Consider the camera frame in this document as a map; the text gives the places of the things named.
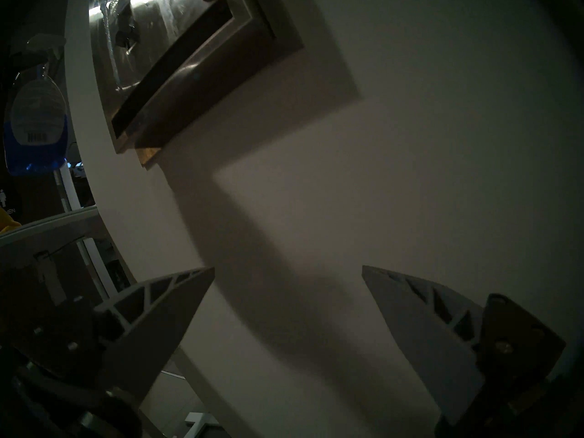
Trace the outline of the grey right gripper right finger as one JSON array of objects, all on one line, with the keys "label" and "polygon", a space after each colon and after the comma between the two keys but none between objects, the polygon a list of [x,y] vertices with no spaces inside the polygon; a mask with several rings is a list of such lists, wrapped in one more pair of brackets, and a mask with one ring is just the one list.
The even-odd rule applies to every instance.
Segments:
[{"label": "grey right gripper right finger", "polygon": [[393,339],[446,423],[493,423],[500,407],[545,380],[565,341],[509,297],[480,306],[451,288],[362,267]]}]

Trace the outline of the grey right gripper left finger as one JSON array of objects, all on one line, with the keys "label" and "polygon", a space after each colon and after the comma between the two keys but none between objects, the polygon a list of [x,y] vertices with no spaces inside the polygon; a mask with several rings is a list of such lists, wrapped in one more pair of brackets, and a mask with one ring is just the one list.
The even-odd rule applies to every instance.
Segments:
[{"label": "grey right gripper left finger", "polygon": [[120,388],[141,402],[182,341],[215,268],[129,286],[99,305],[83,298],[13,319],[13,346],[60,382]]}]

